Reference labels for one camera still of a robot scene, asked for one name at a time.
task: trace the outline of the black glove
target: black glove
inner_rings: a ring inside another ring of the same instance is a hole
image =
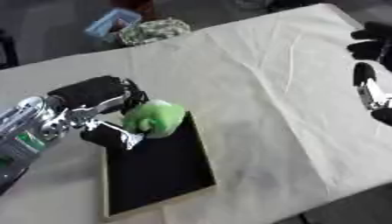
[[[392,71],[392,26],[368,22],[364,30],[355,31],[351,36],[353,39],[366,40],[347,47],[356,60],[377,60]]]
[[[62,104],[69,109],[77,109],[82,105],[86,105],[87,108],[95,107],[101,102],[124,95],[126,91],[129,92],[129,97],[124,105],[102,113],[106,114],[117,110],[126,112],[138,104],[148,101],[146,93],[139,90],[131,80],[122,81],[120,78],[109,75],[61,87],[49,92],[48,95],[59,97]]]
[[[362,82],[372,79],[377,81],[375,77],[375,70],[372,66],[365,62],[359,62],[355,65],[353,70],[353,85],[359,87]]]

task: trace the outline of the green sticker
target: green sticker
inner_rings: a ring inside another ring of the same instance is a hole
[[[24,131],[17,135],[17,140],[29,145],[37,151],[42,151],[45,149],[45,144],[28,131]]]

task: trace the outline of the robotic hand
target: robotic hand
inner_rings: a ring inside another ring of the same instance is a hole
[[[355,31],[352,37],[366,40],[347,47],[357,60],[375,60],[392,71],[392,27],[385,24],[369,22],[365,29]],[[375,70],[367,63],[355,66],[353,85],[362,99],[365,108],[379,122],[392,126],[392,95],[385,94],[376,84]]]
[[[146,137],[168,137],[182,123],[186,112],[183,107],[166,101],[153,100],[129,110],[122,126],[130,133],[143,132]]]
[[[129,150],[144,138],[99,114],[123,113],[148,101],[131,80],[102,76],[53,90],[46,97],[22,100],[0,114],[0,193],[13,185],[41,152],[58,144],[70,129],[82,129],[84,140]]]

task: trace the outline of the blue basket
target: blue basket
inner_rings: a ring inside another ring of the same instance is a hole
[[[113,42],[116,38],[115,33],[109,33],[113,24],[117,19],[121,19],[127,23],[126,28],[136,25],[142,17],[132,10],[113,9],[103,16],[101,19],[93,22],[86,30],[85,33],[91,37],[103,39],[108,42]]]

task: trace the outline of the floor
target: floor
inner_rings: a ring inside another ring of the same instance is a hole
[[[392,3],[382,0],[326,1],[337,4],[361,22],[392,23]],[[194,30],[265,14],[265,10],[240,10],[235,0],[155,2],[162,18],[181,18]],[[0,0],[0,27],[15,37],[21,64],[28,64],[101,50],[83,30],[108,10],[109,0]]]
[[[326,1],[360,22],[392,24],[392,2]],[[28,64],[101,50],[83,30],[109,8],[109,0],[0,0],[0,27],[15,37],[21,64]],[[265,14],[264,10],[240,10],[234,0],[156,0],[156,8],[162,18],[183,19],[194,30]],[[386,185],[311,210],[305,218],[312,224],[383,224],[392,223],[390,210],[392,185]],[[298,217],[280,222],[300,223]]]

